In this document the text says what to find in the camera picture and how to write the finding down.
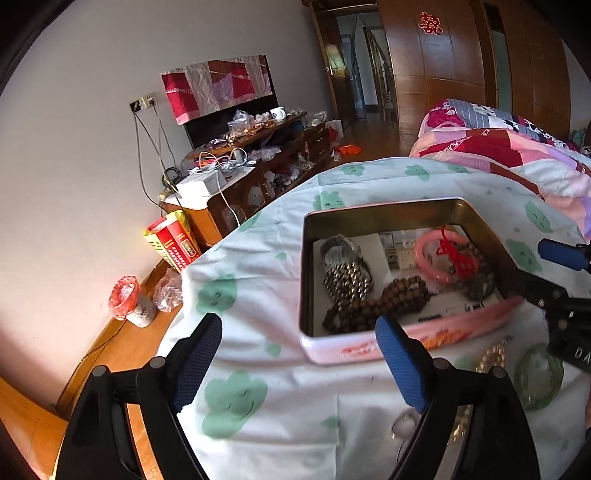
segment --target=white box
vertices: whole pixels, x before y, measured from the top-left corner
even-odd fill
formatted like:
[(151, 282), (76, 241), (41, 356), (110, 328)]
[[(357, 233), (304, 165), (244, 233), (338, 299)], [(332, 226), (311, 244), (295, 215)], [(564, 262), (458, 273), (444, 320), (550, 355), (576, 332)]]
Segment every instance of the white box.
[(212, 170), (205, 173), (189, 175), (186, 179), (177, 183), (177, 189), (181, 198), (190, 200), (195, 197), (210, 197), (211, 195), (215, 195), (225, 184), (226, 179), (222, 172)]

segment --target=wooden wardrobe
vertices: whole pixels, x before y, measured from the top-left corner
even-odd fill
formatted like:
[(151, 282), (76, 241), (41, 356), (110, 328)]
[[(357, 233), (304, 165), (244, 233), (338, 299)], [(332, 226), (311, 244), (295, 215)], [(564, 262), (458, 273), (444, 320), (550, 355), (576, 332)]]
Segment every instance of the wooden wardrobe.
[[(522, 0), (486, 0), (498, 8), (509, 53), (512, 113), (550, 134), (570, 129), (569, 73), (562, 40)], [(395, 75), (402, 132), (416, 133), (444, 98), (497, 107), (490, 25), (482, 0), (378, 0)], [(438, 17), (443, 33), (426, 34), (421, 13)]]

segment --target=red plastic bag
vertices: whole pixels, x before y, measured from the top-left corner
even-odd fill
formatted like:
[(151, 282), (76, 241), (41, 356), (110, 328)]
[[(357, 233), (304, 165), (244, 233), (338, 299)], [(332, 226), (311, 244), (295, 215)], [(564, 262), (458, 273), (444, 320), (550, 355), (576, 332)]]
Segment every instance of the red plastic bag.
[(108, 306), (111, 315), (118, 320), (125, 320), (125, 316), (134, 311), (138, 303), (139, 292), (140, 287), (137, 278), (129, 276), (119, 280), (113, 287), (109, 297)]

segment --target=blue gripper pad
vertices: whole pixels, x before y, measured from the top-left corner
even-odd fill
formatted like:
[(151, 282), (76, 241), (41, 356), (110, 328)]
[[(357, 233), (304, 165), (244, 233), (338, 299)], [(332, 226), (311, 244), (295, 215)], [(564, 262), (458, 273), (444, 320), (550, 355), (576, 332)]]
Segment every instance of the blue gripper pad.
[(544, 260), (558, 263), (558, 265), (563, 265), (572, 270), (585, 270), (589, 266), (589, 261), (585, 257), (583, 250), (547, 238), (544, 238), (538, 244), (538, 253)]
[(428, 406), (423, 376), (407, 351), (408, 336), (402, 328), (397, 330), (382, 316), (375, 324), (375, 337), (404, 401), (422, 414)]
[(175, 413), (180, 412), (185, 405), (193, 403), (221, 341), (222, 321), (217, 317), (197, 341), (179, 372), (172, 405)]

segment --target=red string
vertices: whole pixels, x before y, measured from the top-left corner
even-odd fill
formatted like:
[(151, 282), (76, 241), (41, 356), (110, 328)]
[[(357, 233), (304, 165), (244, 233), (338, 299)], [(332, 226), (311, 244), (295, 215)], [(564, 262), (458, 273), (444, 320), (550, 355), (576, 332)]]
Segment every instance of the red string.
[(467, 255), (458, 252), (453, 243), (446, 238), (445, 227), (441, 227), (441, 236), (443, 238), (439, 240), (439, 248), (435, 253), (437, 255), (447, 255), (462, 280), (474, 276), (476, 274), (474, 262)]

